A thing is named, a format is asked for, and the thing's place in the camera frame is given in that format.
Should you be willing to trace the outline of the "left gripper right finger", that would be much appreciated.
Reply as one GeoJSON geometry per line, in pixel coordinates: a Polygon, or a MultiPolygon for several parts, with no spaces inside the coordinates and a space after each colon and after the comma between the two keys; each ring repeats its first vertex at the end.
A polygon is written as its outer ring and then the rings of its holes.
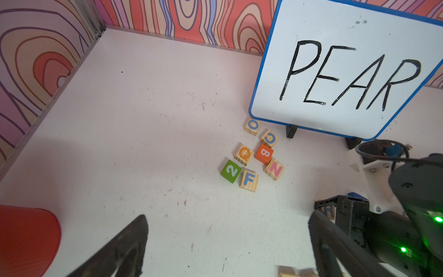
{"type": "Polygon", "coordinates": [[[353,277],[392,276],[322,212],[315,210],[311,214],[308,227],[319,276],[341,277],[340,264],[353,277]]]}

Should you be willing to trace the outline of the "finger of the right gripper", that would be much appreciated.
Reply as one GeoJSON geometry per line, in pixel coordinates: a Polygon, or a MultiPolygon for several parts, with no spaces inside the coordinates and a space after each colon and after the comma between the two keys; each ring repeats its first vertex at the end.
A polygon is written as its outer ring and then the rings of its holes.
{"type": "Polygon", "coordinates": [[[324,200],[316,200],[314,202],[314,210],[321,210],[324,207],[334,208],[337,206],[337,202],[338,202],[337,196],[330,197],[330,198],[324,199],[324,200]]]}

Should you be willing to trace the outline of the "wooden block letter E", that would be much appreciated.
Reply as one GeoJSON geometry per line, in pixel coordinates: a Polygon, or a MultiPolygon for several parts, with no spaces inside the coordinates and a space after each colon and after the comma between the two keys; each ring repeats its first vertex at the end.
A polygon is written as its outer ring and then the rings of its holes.
{"type": "Polygon", "coordinates": [[[299,271],[300,277],[318,277],[318,273],[313,268],[305,268],[299,271]]]}

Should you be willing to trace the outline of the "wooden block letter P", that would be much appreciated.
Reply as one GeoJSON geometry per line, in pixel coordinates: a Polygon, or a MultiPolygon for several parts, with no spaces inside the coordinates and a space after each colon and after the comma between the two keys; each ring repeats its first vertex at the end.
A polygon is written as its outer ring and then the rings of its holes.
{"type": "Polygon", "coordinates": [[[300,277],[300,275],[292,268],[288,266],[279,266],[278,277],[300,277]]]}

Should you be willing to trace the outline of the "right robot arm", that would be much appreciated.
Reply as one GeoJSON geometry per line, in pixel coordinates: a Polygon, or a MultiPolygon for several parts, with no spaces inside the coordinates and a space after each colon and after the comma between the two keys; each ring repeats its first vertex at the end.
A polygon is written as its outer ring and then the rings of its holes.
{"type": "Polygon", "coordinates": [[[339,265],[355,277],[387,277],[385,264],[409,277],[443,274],[443,156],[412,159],[390,175],[359,163],[368,198],[335,196],[314,204],[309,231],[319,275],[339,265]]]}

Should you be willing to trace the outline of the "wooden block letter N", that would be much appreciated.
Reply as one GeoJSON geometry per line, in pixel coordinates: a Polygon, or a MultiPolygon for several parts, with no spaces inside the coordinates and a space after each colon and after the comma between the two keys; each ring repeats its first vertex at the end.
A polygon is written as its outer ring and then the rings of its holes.
{"type": "Polygon", "coordinates": [[[277,181],[283,174],[284,170],[285,167],[278,160],[273,158],[264,169],[264,173],[270,176],[274,181],[277,181]]]}

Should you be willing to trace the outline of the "orange block letter B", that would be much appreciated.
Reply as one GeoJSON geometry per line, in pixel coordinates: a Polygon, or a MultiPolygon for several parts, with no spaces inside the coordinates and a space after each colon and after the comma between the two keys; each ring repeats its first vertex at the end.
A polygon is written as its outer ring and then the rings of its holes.
{"type": "Polygon", "coordinates": [[[269,148],[265,144],[260,144],[254,157],[259,162],[263,163],[264,165],[267,165],[271,161],[272,156],[273,156],[273,149],[269,148]]]}

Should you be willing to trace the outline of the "wooden block letter F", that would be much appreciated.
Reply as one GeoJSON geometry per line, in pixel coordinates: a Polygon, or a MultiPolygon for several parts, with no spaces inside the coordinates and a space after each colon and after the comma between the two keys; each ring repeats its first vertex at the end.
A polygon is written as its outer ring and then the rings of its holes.
{"type": "Polygon", "coordinates": [[[250,192],[256,192],[258,187],[259,175],[255,172],[249,170],[243,171],[242,180],[240,183],[240,188],[248,190],[250,192]]]}

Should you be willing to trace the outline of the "wooden block letter C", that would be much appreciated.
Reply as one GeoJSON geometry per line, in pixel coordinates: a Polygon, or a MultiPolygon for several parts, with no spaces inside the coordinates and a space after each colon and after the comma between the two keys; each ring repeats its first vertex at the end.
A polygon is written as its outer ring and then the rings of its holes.
{"type": "Polygon", "coordinates": [[[279,136],[277,136],[273,131],[269,129],[266,129],[264,134],[260,138],[261,144],[264,144],[269,148],[273,148],[278,141],[279,136]]]}

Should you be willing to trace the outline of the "wooden block letter Q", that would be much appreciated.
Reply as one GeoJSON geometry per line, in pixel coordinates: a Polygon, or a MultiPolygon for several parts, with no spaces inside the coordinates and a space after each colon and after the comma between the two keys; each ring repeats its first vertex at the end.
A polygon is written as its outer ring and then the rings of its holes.
{"type": "Polygon", "coordinates": [[[244,144],[240,146],[239,150],[234,155],[234,159],[244,166],[249,164],[252,157],[254,157],[254,151],[244,144]]]}

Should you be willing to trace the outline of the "wooden block letter O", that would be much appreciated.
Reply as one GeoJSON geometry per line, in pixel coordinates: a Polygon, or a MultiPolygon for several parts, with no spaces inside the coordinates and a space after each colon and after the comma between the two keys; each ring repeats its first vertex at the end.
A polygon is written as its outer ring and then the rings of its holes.
{"type": "Polygon", "coordinates": [[[254,136],[256,136],[258,134],[260,128],[261,128],[261,122],[260,121],[257,121],[255,119],[249,118],[246,121],[246,123],[245,123],[245,125],[243,127],[243,130],[248,132],[248,133],[250,133],[250,134],[252,134],[252,135],[254,135],[254,136]]]}

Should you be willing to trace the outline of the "white board reading PEAR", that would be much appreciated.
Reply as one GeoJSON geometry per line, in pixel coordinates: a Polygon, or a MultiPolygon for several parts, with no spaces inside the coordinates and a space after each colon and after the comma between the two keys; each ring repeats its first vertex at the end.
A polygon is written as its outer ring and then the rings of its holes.
{"type": "Polygon", "coordinates": [[[372,140],[442,64],[439,20],[356,1],[279,1],[249,114],[372,140]]]}

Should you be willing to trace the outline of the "blue block number 7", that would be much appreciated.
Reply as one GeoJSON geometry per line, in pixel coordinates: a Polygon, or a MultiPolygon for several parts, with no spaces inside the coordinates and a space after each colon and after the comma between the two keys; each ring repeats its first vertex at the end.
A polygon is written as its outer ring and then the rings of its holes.
{"type": "Polygon", "coordinates": [[[358,193],[355,193],[355,192],[350,192],[350,193],[347,194],[347,196],[348,196],[348,197],[353,197],[353,198],[355,198],[355,199],[360,199],[360,200],[363,200],[363,201],[368,202],[368,199],[367,199],[367,198],[365,198],[365,197],[363,197],[363,196],[361,196],[361,195],[359,195],[358,193]]]}

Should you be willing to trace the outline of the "red plastic cup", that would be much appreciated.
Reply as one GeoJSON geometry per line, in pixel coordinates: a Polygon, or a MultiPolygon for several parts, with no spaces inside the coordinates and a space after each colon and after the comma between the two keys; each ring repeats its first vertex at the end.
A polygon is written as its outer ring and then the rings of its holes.
{"type": "Polygon", "coordinates": [[[42,277],[60,242],[61,226],[50,211],[1,205],[2,277],[42,277]]]}

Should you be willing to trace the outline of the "green block number 2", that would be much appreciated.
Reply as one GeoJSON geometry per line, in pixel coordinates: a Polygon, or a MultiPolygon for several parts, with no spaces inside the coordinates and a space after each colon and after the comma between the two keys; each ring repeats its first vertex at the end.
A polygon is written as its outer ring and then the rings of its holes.
{"type": "Polygon", "coordinates": [[[221,170],[220,175],[228,182],[233,184],[240,175],[242,168],[234,163],[232,160],[228,160],[224,168],[221,170]]]}

